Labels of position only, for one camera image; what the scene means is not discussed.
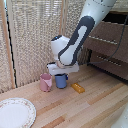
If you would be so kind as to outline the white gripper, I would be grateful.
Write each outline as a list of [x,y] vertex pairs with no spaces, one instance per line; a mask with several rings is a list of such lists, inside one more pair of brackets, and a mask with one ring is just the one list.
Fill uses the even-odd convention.
[[65,74],[65,79],[68,80],[69,78],[67,74],[72,72],[77,72],[79,70],[79,65],[75,64],[73,66],[64,66],[63,68],[60,68],[57,66],[55,62],[53,62],[53,63],[48,63],[47,68],[51,75]]

